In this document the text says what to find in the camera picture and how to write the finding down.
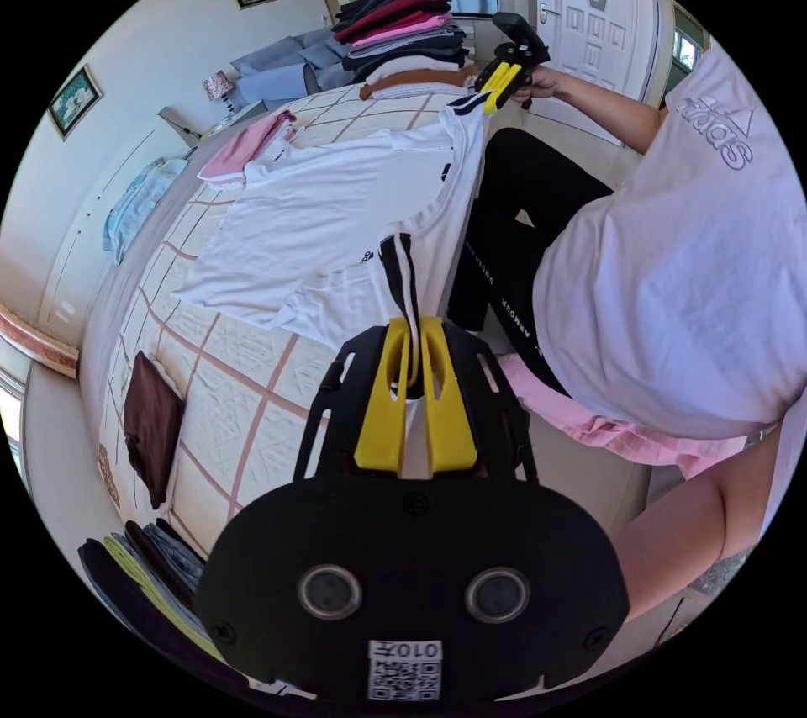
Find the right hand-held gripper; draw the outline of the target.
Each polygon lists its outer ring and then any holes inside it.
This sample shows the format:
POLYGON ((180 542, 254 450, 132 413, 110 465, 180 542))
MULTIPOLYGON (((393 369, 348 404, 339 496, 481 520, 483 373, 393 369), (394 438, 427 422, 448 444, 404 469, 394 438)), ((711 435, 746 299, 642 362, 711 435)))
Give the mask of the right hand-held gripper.
POLYGON ((487 94, 486 114, 498 112, 521 89, 522 82, 529 74, 550 60, 549 50, 542 43, 502 43, 495 54, 496 61, 483 69, 474 84, 475 92, 487 94))

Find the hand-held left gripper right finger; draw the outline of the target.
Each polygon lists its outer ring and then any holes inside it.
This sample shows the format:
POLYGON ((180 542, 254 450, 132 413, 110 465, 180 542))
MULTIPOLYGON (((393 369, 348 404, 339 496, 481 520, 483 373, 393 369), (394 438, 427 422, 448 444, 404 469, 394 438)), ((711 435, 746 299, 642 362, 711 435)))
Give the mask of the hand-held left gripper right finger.
POLYGON ((441 319, 422 319, 425 436, 431 473, 470 473, 477 464, 472 437, 441 319))

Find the person's right hand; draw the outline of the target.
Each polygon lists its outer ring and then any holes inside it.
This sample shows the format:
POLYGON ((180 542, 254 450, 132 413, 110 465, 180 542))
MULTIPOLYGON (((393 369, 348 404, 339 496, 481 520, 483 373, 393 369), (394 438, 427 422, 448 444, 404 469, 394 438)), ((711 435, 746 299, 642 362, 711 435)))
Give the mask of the person's right hand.
POLYGON ((563 79, 562 72, 546 65, 537 66, 513 92, 510 101, 529 107, 533 98, 553 98, 562 90, 563 79))

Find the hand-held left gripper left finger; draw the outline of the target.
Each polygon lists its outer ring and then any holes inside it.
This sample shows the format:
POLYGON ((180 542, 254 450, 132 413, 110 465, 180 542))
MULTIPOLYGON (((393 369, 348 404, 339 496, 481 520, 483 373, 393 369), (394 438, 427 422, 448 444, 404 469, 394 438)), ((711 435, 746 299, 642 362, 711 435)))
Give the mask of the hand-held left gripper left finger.
POLYGON ((372 371, 367 408, 353 453, 356 466, 363 472, 402 472, 412 347, 407 320, 390 320, 372 371))

